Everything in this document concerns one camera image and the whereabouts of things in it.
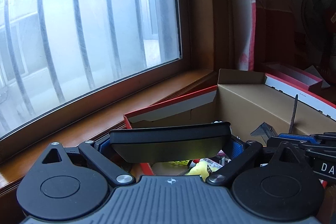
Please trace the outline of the red cardboard shoe box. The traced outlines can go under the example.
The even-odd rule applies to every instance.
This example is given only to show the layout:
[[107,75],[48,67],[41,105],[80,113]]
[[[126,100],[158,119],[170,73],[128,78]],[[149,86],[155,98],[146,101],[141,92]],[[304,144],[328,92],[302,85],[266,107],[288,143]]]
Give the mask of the red cardboard shoe box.
[[124,115],[127,128],[168,127],[230,122],[243,141],[263,122],[276,133],[335,132],[335,104],[276,76],[221,69],[215,86],[135,110]]

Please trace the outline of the black standing fan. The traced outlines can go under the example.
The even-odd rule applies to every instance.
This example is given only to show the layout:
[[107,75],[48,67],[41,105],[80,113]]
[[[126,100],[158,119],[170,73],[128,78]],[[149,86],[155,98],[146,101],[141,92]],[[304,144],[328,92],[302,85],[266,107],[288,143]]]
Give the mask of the black standing fan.
[[301,20],[310,41],[321,53],[321,74],[335,84],[335,0],[303,0]]

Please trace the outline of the window frame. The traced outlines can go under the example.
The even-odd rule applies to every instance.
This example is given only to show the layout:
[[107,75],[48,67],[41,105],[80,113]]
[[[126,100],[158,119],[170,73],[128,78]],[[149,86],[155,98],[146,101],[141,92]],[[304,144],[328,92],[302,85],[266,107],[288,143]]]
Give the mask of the window frame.
[[182,0],[1,0],[1,135],[186,56]]

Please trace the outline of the pink red flat box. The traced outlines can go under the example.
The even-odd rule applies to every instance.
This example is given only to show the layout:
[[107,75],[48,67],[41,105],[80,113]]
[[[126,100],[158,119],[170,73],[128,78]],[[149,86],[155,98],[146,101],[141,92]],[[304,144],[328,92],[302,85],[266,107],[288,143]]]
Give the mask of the pink red flat box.
[[266,73],[276,76],[309,92],[316,93],[322,88],[323,80],[321,78],[293,66],[283,65],[280,63],[269,63],[264,64],[263,68]]

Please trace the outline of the black rectangular case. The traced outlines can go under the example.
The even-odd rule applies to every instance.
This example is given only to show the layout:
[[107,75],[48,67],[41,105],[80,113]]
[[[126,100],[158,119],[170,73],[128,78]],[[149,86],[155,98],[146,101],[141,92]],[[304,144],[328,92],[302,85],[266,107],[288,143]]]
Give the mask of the black rectangular case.
[[229,122],[113,130],[112,148],[127,162],[168,162],[215,156],[231,140]]

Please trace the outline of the red patterned curtain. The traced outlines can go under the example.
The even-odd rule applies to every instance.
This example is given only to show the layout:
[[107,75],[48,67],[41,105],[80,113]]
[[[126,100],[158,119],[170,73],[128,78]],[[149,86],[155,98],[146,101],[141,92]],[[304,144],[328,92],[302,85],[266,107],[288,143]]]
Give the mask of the red patterned curtain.
[[236,0],[235,43],[238,69],[252,71],[255,63],[256,0]]

